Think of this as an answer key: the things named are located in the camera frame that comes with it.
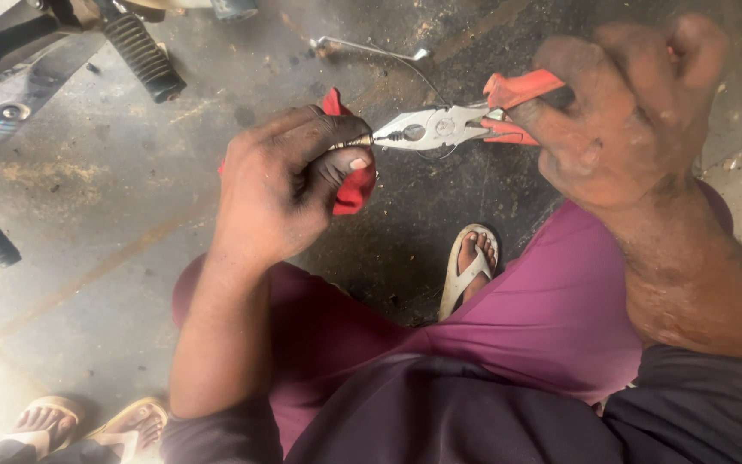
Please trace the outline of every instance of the foot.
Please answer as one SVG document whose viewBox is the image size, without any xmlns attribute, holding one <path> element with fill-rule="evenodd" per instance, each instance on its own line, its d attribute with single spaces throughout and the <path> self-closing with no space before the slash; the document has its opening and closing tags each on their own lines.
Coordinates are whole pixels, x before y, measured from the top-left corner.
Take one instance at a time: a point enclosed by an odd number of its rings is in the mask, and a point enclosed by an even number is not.
<svg viewBox="0 0 742 464">
<path fill-rule="evenodd" d="M 137 453 L 148 449 L 151 445 L 159 441 L 162 433 L 163 419 L 164 417 L 161 417 L 160 413 L 153 406 L 142 405 L 131 413 L 124 415 L 120 420 L 117 420 L 102 432 L 125 433 L 134 430 L 138 431 L 139 439 L 136 442 L 136 449 L 134 450 L 135 456 Z M 125 452 L 125 446 L 123 444 L 109 445 L 109 447 L 116 456 L 122 458 L 122 454 Z"/>
<path fill-rule="evenodd" d="M 488 261 L 488 268 L 491 271 L 491 275 L 494 275 L 494 270 L 497 268 L 497 260 L 494 258 L 494 248 L 491 247 L 491 240 L 485 234 L 478 234 L 477 232 L 471 232 L 462 240 L 462 247 L 460 248 L 460 257 L 457 259 L 457 273 L 460 274 L 466 269 L 474 260 L 477 258 L 477 251 L 474 247 L 478 247 L 486 255 Z M 489 278 L 485 273 L 480 272 L 474 280 L 468 284 L 465 290 L 462 291 L 462 302 L 470 300 L 472 296 L 477 294 L 486 284 L 489 282 Z"/>
<path fill-rule="evenodd" d="M 50 435 L 48 451 L 53 451 L 70 436 L 76 428 L 76 418 L 66 415 L 59 409 L 50 407 L 35 407 L 25 409 L 15 422 L 11 433 L 47 431 Z"/>
</svg>

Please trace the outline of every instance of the flip-flop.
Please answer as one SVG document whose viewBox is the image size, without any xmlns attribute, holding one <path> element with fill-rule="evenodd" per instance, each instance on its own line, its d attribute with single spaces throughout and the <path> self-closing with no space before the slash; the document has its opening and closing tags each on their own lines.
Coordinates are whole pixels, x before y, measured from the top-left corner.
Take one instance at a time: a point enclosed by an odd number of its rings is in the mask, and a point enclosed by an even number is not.
<svg viewBox="0 0 742 464">
<path fill-rule="evenodd" d="M 73 437 L 73 430 L 82 419 L 85 417 L 85 409 L 82 406 L 77 405 L 76 402 L 70 401 L 67 398 L 61 396 L 43 396 L 30 403 L 25 410 L 33 408 L 51 408 L 62 412 L 66 416 L 73 416 L 76 419 L 76 424 L 71 428 L 70 433 L 67 434 L 65 441 L 55 449 L 50 449 L 50 432 L 47 430 L 36 430 L 35 432 L 21 432 L 21 433 L 10 433 L 5 435 L 5 438 L 16 440 L 17 442 L 25 443 L 26 445 L 33 445 L 36 448 L 36 461 L 41 461 L 42 458 L 50 454 L 52 451 L 62 449 L 70 444 L 71 438 Z"/>
<path fill-rule="evenodd" d="M 83 440 L 93 440 L 98 444 L 104 446 L 118 444 L 123 445 L 122 456 L 119 457 L 119 464 L 125 464 L 126 462 L 134 458 L 134 454 L 136 453 L 136 445 L 139 441 L 139 430 L 129 430 L 128 432 L 122 433 L 106 433 L 105 430 L 111 425 L 116 424 L 118 421 L 125 418 L 125 416 L 127 416 L 128 414 L 133 414 L 142 406 L 152 406 L 153 411 L 151 412 L 151 414 L 153 415 L 155 413 L 159 413 L 159 416 L 161 417 L 161 426 L 162 428 L 165 427 L 165 424 L 167 424 L 167 410 L 165 410 L 165 406 L 162 405 L 158 398 L 149 396 L 148 398 L 142 398 L 141 400 L 133 403 L 131 406 L 122 409 L 122 412 L 118 413 L 118 415 L 115 415 L 105 425 L 102 425 L 93 432 L 90 432 L 88 435 L 85 436 L 85 438 L 83 438 Z"/>
<path fill-rule="evenodd" d="M 491 240 L 491 248 L 494 248 L 494 258 L 498 258 L 497 249 L 497 237 L 484 226 L 479 224 L 470 224 L 461 230 L 457 234 L 457 238 L 454 240 L 454 245 L 451 247 L 451 254 L 448 256 L 448 268 L 445 271 L 445 288 L 443 289 L 443 299 L 439 303 L 439 313 L 437 319 L 442 321 L 446 319 L 452 312 L 454 312 L 454 306 L 462 295 L 462 292 L 471 284 L 471 281 L 480 273 L 486 274 L 488 280 L 493 280 L 494 276 L 491 275 L 491 270 L 488 268 L 488 259 L 482 252 L 482 249 L 478 246 L 474 246 L 474 250 L 477 252 L 477 257 L 469 266 L 460 274 L 457 274 L 457 261 L 460 258 L 460 250 L 462 249 L 462 241 L 466 238 L 470 232 L 477 232 L 478 234 L 485 234 L 486 237 Z"/>
</svg>

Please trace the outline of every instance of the dirty floor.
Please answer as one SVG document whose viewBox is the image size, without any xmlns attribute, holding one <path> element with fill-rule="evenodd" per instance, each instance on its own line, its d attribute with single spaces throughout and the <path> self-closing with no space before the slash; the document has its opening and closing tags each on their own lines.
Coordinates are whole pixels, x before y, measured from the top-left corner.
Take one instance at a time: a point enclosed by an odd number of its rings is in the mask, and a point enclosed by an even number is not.
<svg viewBox="0 0 742 464">
<path fill-rule="evenodd" d="M 377 126 L 402 110 L 481 99 L 491 73 L 527 71 L 552 33 L 586 36 L 609 20 L 659 24 L 676 12 L 708 12 L 741 51 L 718 93 L 701 172 L 742 217 L 742 1 L 259 4 L 258 16 L 233 26 L 211 10 L 168 12 L 149 25 L 188 82 L 179 100 L 153 104 L 108 45 L 91 59 L 98 73 L 81 69 L 0 147 L 0 226 L 23 256 L 0 269 L 0 437 L 40 395 L 79 399 L 87 431 L 139 397 L 167 394 L 177 338 L 170 290 L 209 244 L 227 142 L 333 86 Z M 438 93 L 387 57 L 314 53 L 307 39 L 320 36 L 371 38 L 408 54 L 428 48 L 433 56 L 420 68 Z M 368 205 L 337 218 L 294 262 L 401 324 L 434 318 L 461 227 L 492 227 L 505 263 L 562 201 L 538 174 L 531 148 L 471 142 L 444 159 L 376 155 Z M 144 460 L 157 461 L 156 451 Z"/>
</svg>

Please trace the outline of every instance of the hand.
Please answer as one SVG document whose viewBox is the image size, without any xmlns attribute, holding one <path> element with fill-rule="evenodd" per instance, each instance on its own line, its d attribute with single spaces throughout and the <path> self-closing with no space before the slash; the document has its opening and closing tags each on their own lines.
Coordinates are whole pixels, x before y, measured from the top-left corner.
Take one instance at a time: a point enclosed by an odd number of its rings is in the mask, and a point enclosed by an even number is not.
<svg viewBox="0 0 742 464">
<path fill-rule="evenodd" d="M 533 60 L 572 87 L 571 105 L 536 98 L 508 112 L 541 143 L 541 174 L 603 219 L 694 185 L 690 168 L 706 140 L 728 40 L 689 14 L 668 35 L 613 23 L 592 41 L 551 37 Z"/>
<path fill-rule="evenodd" d="M 373 161 L 361 148 L 328 148 L 370 132 L 357 117 L 310 105 L 234 137 L 212 250 L 262 270 L 302 252 L 331 223 L 345 176 Z"/>
</svg>

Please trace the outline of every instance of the purple pants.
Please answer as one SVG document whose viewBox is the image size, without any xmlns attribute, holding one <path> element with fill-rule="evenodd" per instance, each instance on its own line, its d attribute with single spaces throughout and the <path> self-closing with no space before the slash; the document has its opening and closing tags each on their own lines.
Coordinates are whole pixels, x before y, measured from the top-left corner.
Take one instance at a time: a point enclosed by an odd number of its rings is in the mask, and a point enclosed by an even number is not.
<svg viewBox="0 0 742 464">
<path fill-rule="evenodd" d="M 701 188 L 731 233 L 726 203 Z M 181 326 L 204 262 L 173 292 Z M 592 405 L 633 380 L 641 345 L 626 315 L 623 255 L 594 216 L 566 201 L 520 258 L 446 321 L 401 327 L 318 276 L 271 269 L 274 385 L 271 407 L 285 453 L 358 368 L 392 353 L 457 357 L 520 385 Z"/>
</svg>

